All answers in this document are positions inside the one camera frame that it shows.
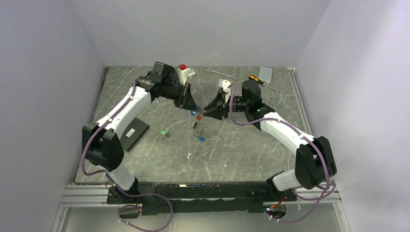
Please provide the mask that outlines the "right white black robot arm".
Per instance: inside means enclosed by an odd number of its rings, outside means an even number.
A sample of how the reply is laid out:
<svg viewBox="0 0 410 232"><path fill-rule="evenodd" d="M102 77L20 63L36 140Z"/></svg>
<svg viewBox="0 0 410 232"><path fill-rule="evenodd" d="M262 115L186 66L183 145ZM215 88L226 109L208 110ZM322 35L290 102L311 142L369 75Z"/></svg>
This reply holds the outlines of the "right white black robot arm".
<svg viewBox="0 0 410 232"><path fill-rule="evenodd" d="M309 135L283 119L278 112L263 102L261 89L255 81L242 83L242 94L236 96L235 85L221 79L215 98L205 107L204 116L226 119L235 112L243 112L247 122L273 136L295 155L295 167L268 179L266 194L273 201L279 200L289 189L312 189L325 183L337 173L330 142L324 136Z"/></svg>

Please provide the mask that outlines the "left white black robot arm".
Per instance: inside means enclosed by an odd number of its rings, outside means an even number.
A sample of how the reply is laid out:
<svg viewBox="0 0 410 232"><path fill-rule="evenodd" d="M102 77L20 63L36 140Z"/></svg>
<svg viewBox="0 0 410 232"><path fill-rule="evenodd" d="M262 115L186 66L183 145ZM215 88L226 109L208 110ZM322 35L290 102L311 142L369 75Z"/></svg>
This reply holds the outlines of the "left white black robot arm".
<svg viewBox="0 0 410 232"><path fill-rule="evenodd" d="M177 108L196 111L188 78L195 74L184 64L176 68L155 62L145 76L133 80L123 99L97 123L88 122L82 128L83 152L80 169L85 176L103 173L120 190L120 197L127 203L138 199L138 180L124 162L124 149L120 142L127 127L137 114L156 98L173 100Z"/></svg>

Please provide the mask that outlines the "round metal keyring disc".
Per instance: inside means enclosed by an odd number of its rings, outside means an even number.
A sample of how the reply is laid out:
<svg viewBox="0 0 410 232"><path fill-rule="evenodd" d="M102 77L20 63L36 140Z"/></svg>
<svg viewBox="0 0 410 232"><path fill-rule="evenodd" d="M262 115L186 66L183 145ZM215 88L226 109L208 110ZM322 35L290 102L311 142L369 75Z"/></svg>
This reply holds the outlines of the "round metal keyring disc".
<svg viewBox="0 0 410 232"><path fill-rule="evenodd" d="M202 118L202 114L203 114L203 110L202 110L202 108L200 107L200 106L198 106L198 108L197 108L197 114L195 115L196 117L197 117L197 115L200 115L201 116L201 118ZM203 130L202 130L202 125L201 125L201 123L202 123L202 119L201 119L201 121L197 121L196 120L196 122L198 123L198 125L197 125L197 127L194 129L194 136L197 138L198 136L202 136L202 134L203 134Z"/></svg>

